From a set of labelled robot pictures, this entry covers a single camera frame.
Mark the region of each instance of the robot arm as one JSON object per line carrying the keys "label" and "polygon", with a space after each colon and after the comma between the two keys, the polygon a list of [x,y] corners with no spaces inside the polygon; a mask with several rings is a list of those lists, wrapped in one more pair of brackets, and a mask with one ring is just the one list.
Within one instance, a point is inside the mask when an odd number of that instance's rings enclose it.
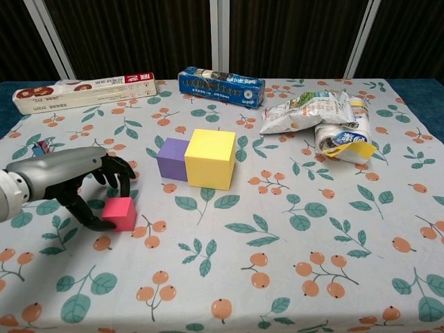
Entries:
{"label": "robot arm", "polygon": [[27,201],[56,199],[83,225],[91,230],[115,228],[92,214],[86,202],[78,195],[88,173],[104,185],[121,185],[121,196],[129,196],[130,178],[135,174],[127,162],[111,157],[101,147],[75,148],[27,160],[13,162],[0,171],[0,222],[20,213]]}

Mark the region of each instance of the tablecloth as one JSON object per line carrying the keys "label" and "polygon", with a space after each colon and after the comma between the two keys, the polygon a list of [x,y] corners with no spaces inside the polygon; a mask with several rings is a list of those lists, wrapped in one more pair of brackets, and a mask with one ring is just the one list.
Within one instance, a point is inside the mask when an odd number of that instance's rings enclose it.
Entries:
{"label": "tablecloth", "polygon": [[[159,81],[144,99],[34,114],[0,165],[102,146],[137,174],[134,232],[92,232],[56,201],[0,224],[0,332],[443,332],[444,147],[385,80],[267,79],[248,109]],[[261,137],[261,110],[346,89],[370,106],[371,160],[314,152],[312,129]],[[229,191],[162,179],[193,129],[237,134]],[[117,191],[85,179],[94,213]]]}

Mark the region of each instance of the snack bag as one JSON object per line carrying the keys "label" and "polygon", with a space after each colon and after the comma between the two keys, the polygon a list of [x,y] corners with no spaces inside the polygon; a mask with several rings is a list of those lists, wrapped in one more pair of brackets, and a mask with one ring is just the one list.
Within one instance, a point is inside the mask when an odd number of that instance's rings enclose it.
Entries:
{"label": "snack bag", "polygon": [[261,134],[295,132],[323,123],[355,121],[349,96],[340,91],[304,92],[296,99],[265,109]]}
{"label": "snack bag", "polygon": [[354,122],[317,125],[314,139],[316,152],[363,164],[376,151],[371,144],[368,108],[365,101],[357,97],[350,99],[350,105],[355,114]]}

